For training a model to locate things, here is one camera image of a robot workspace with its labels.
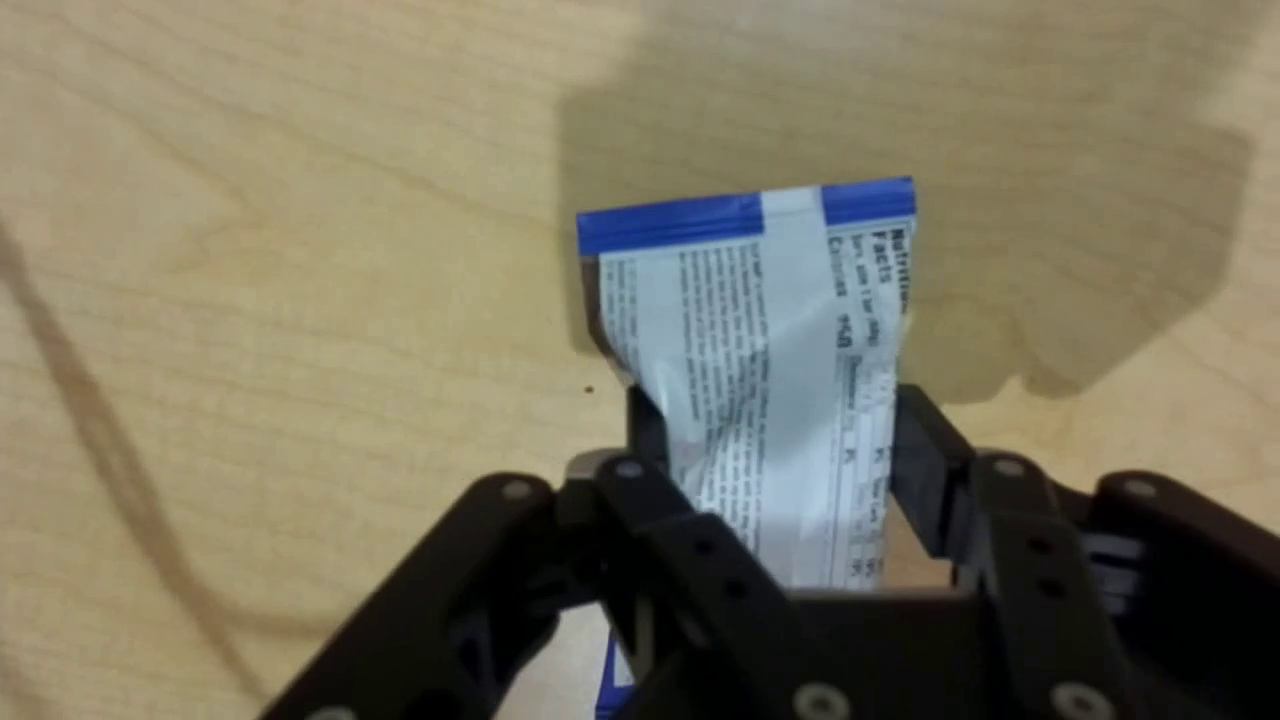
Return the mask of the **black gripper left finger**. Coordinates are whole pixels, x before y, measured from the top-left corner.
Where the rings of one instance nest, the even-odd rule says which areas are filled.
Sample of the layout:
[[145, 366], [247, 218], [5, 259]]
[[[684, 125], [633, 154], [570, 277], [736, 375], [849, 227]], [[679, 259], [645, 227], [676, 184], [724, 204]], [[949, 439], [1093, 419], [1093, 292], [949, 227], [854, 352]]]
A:
[[284, 685], [265, 720], [494, 720], [570, 610], [600, 610], [637, 695], [620, 720], [852, 720], [815, 625], [668, 482], [663, 419], [560, 485], [477, 482]]

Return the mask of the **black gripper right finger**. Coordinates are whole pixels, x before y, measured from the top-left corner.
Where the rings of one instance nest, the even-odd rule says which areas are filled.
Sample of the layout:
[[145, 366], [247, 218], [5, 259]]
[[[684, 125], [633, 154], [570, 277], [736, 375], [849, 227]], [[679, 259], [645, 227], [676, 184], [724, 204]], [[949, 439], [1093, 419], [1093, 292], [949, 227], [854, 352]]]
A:
[[1022, 720], [1280, 720], [1280, 537], [1147, 472], [1088, 494], [894, 389], [893, 499]]

